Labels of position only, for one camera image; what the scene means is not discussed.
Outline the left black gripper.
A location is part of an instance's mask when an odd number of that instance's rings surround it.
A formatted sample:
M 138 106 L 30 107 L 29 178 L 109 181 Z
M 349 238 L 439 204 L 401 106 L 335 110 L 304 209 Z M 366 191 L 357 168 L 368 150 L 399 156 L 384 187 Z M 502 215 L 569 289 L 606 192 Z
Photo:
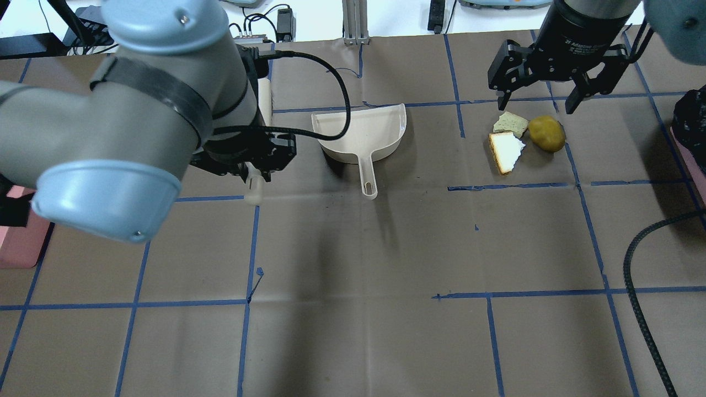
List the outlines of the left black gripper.
M 242 103 L 254 105 L 254 111 L 238 116 L 236 108 L 214 115 L 215 130 L 211 140 L 201 150 L 192 154 L 191 165 L 207 173 L 225 176 L 232 174 L 243 181 L 249 171 L 247 163 L 255 159 L 255 134 L 263 132 L 265 138 L 265 168 L 268 171 L 282 171 L 297 155 L 297 142 L 290 133 L 275 132 L 264 124 L 258 110 L 258 80 L 269 72 L 268 63 L 260 58 L 258 49 L 237 45 L 242 60 L 249 90 Z

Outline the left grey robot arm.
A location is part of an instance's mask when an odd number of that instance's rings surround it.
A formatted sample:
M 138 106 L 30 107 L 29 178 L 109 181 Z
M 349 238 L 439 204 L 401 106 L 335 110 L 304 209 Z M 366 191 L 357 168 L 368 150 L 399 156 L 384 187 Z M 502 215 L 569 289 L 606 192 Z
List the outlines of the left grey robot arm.
M 164 223 L 192 160 L 214 174 L 270 181 L 296 154 L 292 134 L 265 126 L 265 62 L 231 37 L 218 1 L 106 1 L 117 51 L 90 93 L 2 82 L 3 226 L 31 213 L 141 244 Z

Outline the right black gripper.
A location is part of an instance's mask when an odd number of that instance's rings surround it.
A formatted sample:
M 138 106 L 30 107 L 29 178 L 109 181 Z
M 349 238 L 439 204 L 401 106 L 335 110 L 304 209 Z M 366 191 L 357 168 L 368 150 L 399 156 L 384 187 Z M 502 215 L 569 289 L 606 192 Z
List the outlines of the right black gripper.
M 522 47 L 505 40 L 488 70 L 488 88 L 505 110 L 512 93 L 545 78 L 570 78 L 565 101 L 572 115 L 584 100 L 611 94 L 630 65 L 627 48 L 613 45 L 638 1 L 554 1 L 537 40 Z

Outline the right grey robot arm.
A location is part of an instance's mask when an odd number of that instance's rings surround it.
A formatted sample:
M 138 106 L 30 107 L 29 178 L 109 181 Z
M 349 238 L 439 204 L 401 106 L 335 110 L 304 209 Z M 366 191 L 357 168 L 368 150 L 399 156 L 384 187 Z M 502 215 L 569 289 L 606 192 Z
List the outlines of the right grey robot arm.
M 575 85 L 565 101 L 574 113 L 581 101 L 610 94 L 629 65 L 658 34 L 669 53 L 688 65 L 704 65 L 703 1 L 643 1 L 645 18 L 630 47 L 616 43 L 638 1 L 554 1 L 536 40 L 522 47 L 505 40 L 488 70 L 488 86 L 504 110 L 512 93 L 539 81 Z

